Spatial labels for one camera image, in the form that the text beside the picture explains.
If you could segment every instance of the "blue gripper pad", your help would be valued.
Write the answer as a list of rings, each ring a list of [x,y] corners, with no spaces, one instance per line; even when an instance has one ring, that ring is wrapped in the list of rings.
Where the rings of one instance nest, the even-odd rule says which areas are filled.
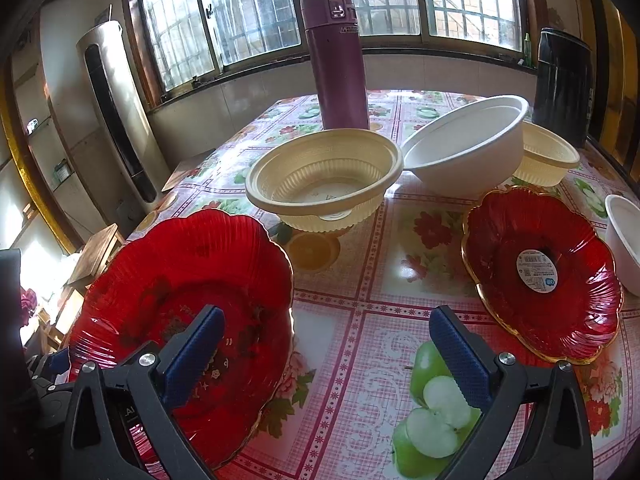
[[[168,412],[187,403],[195,383],[207,367],[224,333],[225,315],[216,307],[183,344],[181,352],[164,373],[164,393],[161,400]]]
[[[485,413],[493,401],[490,375],[471,346],[439,308],[431,311],[429,333],[466,402]]]

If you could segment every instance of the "green apple print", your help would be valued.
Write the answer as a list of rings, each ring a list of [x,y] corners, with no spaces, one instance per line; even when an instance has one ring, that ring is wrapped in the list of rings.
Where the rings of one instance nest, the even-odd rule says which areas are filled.
[[[312,134],[320,129],[320,124],[292,124],[284,126],[277,134],[264,139],[265,144],[282,144],[287,140],[295,139],[300,135]]]
[[[299,119],[313,119],[314,117],[318,117],[320,115],[320,105],[315,104],[307,108],[304,112],[302,112],[298,118]]]
[[[433,342],[420,345],[409,387],[420,404],[398,424],[392,461],[405,478],[435,479],[480,418],[468,405]]]
[[[593,187],[591,187],[581,178],[574,178],[574,182],[587,199],[587,205],[589,206],[589,209],[596,213],[596,215],[598,215],[600,218],[606,218],[607,210],[604,207],[604,202],[593,190]]]
[[[279,108],[269,108],[265,111],[258,119],[273,119],[274,117],[279,116],[282,113],[282,110]]]
[[[369,105],[369,116],[370,117],[386,117],[389,115],[391,108],[387,108],[385,106],[380,105]]]
[[[236,173],[236,176],[234,177],[234,184],[244,184],[246,176],[249,174],[249,170],[255,164],[256,160],[258,160],[258,158],[254,158],[253,160],[249,161],[249,164],[246,168],[242,168],[242,170]]]
[[[435,119],[440,116],[440,113],[431,106],[418,106],[415,113],[421,119]]]

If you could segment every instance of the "windowsill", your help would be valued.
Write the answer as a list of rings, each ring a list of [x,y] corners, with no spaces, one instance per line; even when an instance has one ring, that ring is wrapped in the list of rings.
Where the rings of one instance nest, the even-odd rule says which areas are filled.
[[[363,48],[362,53],[367,56],[369,54],[410,54],[414,56],[440,56],[440,57],[454,57],[457,59],[468,59],[471,61],[477,61],[482,63],[494,64],[496,66],[502,66],[505,68],[512,68],[514,70],[519,70],[520,72],[525,72],[529,74],[535,75],[537,73],[536,68],[530,68],[527,66],[521,66],[517,63],[505,61],[502,59],[497,59],[495,57],[490,56],[479,56],[478,54],[466,54],[463,52],[454,52],[449,50],[433,50],[429,48],[407,48],[407,47],[391,47],[391,48]],[[233,81],[234,79],[238,79],[247,75],[264,72],[266,70],[271,70],[273,68],[278,68],[281,66],[289,66],[297,63],[303,63],[305,61],[309,61],[309,55],[305,54],[304,56],[296,56],[288,59],[283,59],[279,61],[273,61],[264,65],[256,66],[247,70],[242,70],[242,72],[231,73],[222,77],[219,77],[213,81],[208,81],[206,83],[201,84],[197,88],[189,90],[183,94],[180,94],[176,97],[173,97],[161,105],[149,110],[147,115],[151,115],[161,108],[168,106],[169,104],[175,103],[180,99],[184,99],[190,95],[193,95],[197,92],[201,92],[206,90],[207,88],[211,88],[212,86],[216,86],[222,84],[227,81]]]

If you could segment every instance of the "cream plastic bowl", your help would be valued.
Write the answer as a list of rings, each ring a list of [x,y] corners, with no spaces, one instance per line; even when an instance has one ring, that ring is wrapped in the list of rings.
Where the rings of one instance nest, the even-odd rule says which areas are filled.
[[[265,154],[246,177],[251,203],[301,231],[343,229],[370,216],[402,173],[396,143],[369,130],[324,130]]]
[[[640,209],[619,195],[607,196],[604,205],[609,216],[605,241],[616,260],[616,276],[640,296]]]
[[[566,172],[577,168],[580,155],[562,137],[532,123],[522,123],[524,156],[513,174],[536,186],[555,186]]]
[[[513,95],[452,110],[402,144],[404,168],[435,194],[477,199],[522,161],[522,119],[529,104]]]

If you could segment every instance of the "window frame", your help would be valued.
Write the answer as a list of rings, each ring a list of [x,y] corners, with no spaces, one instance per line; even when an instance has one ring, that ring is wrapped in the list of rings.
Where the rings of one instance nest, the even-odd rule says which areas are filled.
[[[305,29],[300,9],[300,0],[292,0],[300,44],[285,47],[257,56],[251,56],[243,60],[236,61],[229,65],[223,65],[220,58],[220,49],[217,48],[217,40],[212,34],[206,17],[206,10],[202,0],[197,0],[200,9],[200,17],[204,28],[205,37],[209,46],[214,69],[189,80],[168,91],[164,90],[164,85],[160,77],[158,64],[153,54],[153,49],[148,33],[146,13],[142,0],[122,0],[127,36],[131,46],[132,57],[140,83],[145,95],[148,108],[153,109],[162,103],[178,96],[195,90],[199,86],[212,82],[221,77],[226,77],[245,70],[265,66],[281,60],[291,59],[308,55],[308,44],[306,42]],[[541,23],[546,23],[546,17],[539,8],[543,7],[542,2],[546,0],[517,0],[521,45],[524,47],[524,37],[529,33],[532,40],[532,52],[536,52],[538,44],[538,34],[536,33]],[[427,0],[417,0],[418,18],[420,23],[420,34],[398,34],[398,35],[373,35],[361,36],[360,41],[363,48],[410,48],[423,49],[429,51],[447,51],[460,54],[473,54],[501,59],[506,62],[516,63],[516,60],[523,56],[524,51],[516,51],[501,46],[481,43],[474,40],[463,40],[460,38],[448,38],[446,36],[436,36],[429,32]]]

